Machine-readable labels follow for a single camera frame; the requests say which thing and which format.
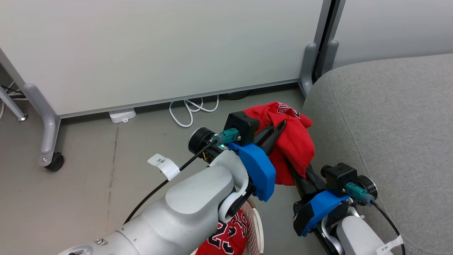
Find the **wall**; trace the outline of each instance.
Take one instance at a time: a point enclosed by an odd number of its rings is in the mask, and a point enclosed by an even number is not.
[[[3,0],[0,48],[58,115],[297,79],[320,0]]]
[[[453,52],[453,1],[346,0],[334,68]]]

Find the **gray fabric cushion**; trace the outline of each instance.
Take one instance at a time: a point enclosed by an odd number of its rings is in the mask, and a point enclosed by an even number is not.
[[[302,113],[315,170],[344,162],[369,176],[408,254],[453,254],[453,54],[334,69]],[[362,213],[384,242],[396,237],[375,208]]]

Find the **metal frame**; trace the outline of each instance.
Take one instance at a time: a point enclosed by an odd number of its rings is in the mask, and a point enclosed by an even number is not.
[[[41,91],[34,84],[25,84],[22,91],[43,119],[44,132],[39,165],[45,167],[52,161],[61,119],[55,114]]]
[[[0,99],[3,100],[6,106],[8,106],[11,109],[11,111],[13,111],[14,115],[17,116],[18,121],[24,121],[28,118],[28,115],[20,110],[17,104],[14,103],[14,101],[10,98],[8,93],[2,88],[0,88]]]
[[[323,41],[324,28],[326,27],[326,23],[329,19],[329,11],[332,1],[333,0],[323,0],[323,5],[321,6],[321,12],[319,13],[318,26],[316,28],[313,43],[310,43],[305,47],[304,57],[302,58],[302,66],[300,68],[300,76],[298,80],[299,87],[305,97],[307,97],[308,93],[313,87],[312,73],[316,63],[319,46]]]
[[[313,71],[313,78],[315,81],[333,68],[335,56],[337,55],[340,44],[339,41],[334,38],[345,3],[346,0],[331,0],[328,20],[323,28],[323,39],[322,42],[320,42]]]

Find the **label tag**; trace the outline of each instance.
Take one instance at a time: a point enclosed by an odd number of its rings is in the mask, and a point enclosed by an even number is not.
[[[155,167],[158,167],[160,171],[165,174],[169,181],[171,181],[181,172],[179,170],[179,167],[173,161],[171,161],[171,159],[166,158],[160,154],[152,156],[150,159],[148,159],[148,163]]]
[[[403,238],[399,235],[395,240],[390,241],[383,246],[376,249],[377,255],[384,255],[389,252],[392,248],[403,244]]]

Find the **connector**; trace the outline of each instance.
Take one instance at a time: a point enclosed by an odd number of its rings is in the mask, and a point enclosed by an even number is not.
[[[227,130],[223,130],[220,134],[213,136],[212,140],[216,141],[215,146],[220,146],[225,143],[234,142],[238,139],[239,131],[235,128],[230,128]]]
[[[352,182],[348,182],[345,186],[346,193],[362,201],[367,206],[371,206],[371,201],[374,201],[373,195],[366,192],[366,190],[360,188]]]

